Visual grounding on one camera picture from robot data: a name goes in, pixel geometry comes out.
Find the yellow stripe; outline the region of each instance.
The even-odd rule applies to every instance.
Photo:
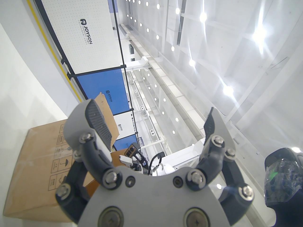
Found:
[[[46,34],[45,34],[44,31],[43,31],[43,28],[42,28],[42,26],[41,26],[41,24],[40,24],[40,22],[39,22],[39,19],[38,19],[37,15],[36,15],[36,13],[35,13],[35,11],[34,11],[34,8],[33,8],[32,4],[31,4],[30,0],[26,0],[26,1],[27,1],[27,4],[28,4],[29,8],[31,9],[31,13],[33,14],[33,16],[34,16],[34,18],[35,18],[35,21],[36,21],[36,23],[37,23],[37,25],[38,25],[38,27],[39,27],[39,29],[40,29],[42,35],[43,35],[43,38],[44,38],[46,44],[48,45],[50,51],[52,52],[52,55],[54,56],[54,58],[55,58],[55,60],[56,60],[56,62],[57,62],[57,64],[58,64],[58,66],[60,67],[60,69],[61,69],[62,73],[64,74],[66,80],[68,81],[69,85],[71,86],[71,88],[73,89],[73,91],[74,91],[74,93],[76,94],[77,98],[78,98],[79,101],[81,102],[82,99],[81,99],[81,97],[79,96],[79,94],[77,93],[75,87],[73,86],[73,84],[71,83],[71,81],[69,80],[69,78],[67,77],[67,75],[66,75],[66,73],[65,73],[65,71],[64,71],[64,69],[63,69],[63,67],[62,67],[62,65],[61,65],[61,62],[58,60],[58,58],[57,58],[57,56],[56,56],[54,50],[52,49],[52,46],[50,45],[50,43],[49,43],[49,41],[48,41],[48,39],[47,39],[47,37],[46,37]]]

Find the shipping label symbols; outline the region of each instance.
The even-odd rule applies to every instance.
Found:
[[[59,158],[62,158],[65,156],[70,156],[70,155],[72,155],[72,148],[68,144],[65,144],[65,145],[56,147],[54,159],[59,159]]]
[[[51,173],[70,169],[71,164],[72,164],[72,155],[65,157],[65,158],[60,158],[60,159],[54,160],[53,164],[52,164]]]
[[[67,174],[68,171],[56,175],[51,175],[49,178],[49,191],[57,189],[62,184]]]
[[[66,140],[64,139],[64,135],[60,134],[60,135],[58,135],[57,145],[60,145],[60,144],[63,144],[63,143],[66,143]]]

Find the bolt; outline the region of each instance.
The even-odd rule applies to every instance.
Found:
[[[70,191],[71,191],[70,185],[64,183],[58,187],[58,189],[56,190],[56,194],[58,197],[61,198],[61,200],[64,200],[69,196]]]
[[[115,172],[110,172],[109,174],[107,174],[105,181],[107,184],[113,184],[117,181],[117,173]]]
[[[242,193],[245,197],[252,197],[254,192],[250,186],[244,186],[242,188]]]
[[[192,174],[192,181],[197,184],[197,185],[200,185],[202,182],[203,182],[203,177],[197,173],[197,172],[194,172]]]
[[[226,155],[229,156],[229,157],[234,157],[234,156],[236,156],[236,152],[235,152],[234,149],[229,148],[229,149],[226,150]]]
[[[222,145],[223,142],[224,142],[224,139],[223,139],[222,137],[220,137],[220,136],[217,136],[217,137],[215,137],[214,142],[215,142],[217,145]]]
[[[84,133],[82,136],[81,136],[81,140],[83,141],[88,141],[90,138],[91,138],[91,134],[90,133]]]

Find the joyson logo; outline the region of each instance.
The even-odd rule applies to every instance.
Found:
[[[85,41],[87,42],[86,44],[93,44],[91,34],[89,33],[89,28],[88,26],[85,26],[87,25],[86,20],[81,19],[80,23],[81,23],[82,34],[85,36]]]

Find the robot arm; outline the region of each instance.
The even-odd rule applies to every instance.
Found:
[[[195,169],[184,167],[157,177],[139,174],[125,166],[113,167],[103,116],[94,100],[85,101],[65,124],[64,136],[76,162],[57,189],[56,199],[79,227],[231,226],[246,213],[254,194],[234,161],[234,142],[215,108],[205,132]],[[90,199],[83,187],[87,170],[101,185]],[[208,184],[221,171],[227,187],[217,200]]]

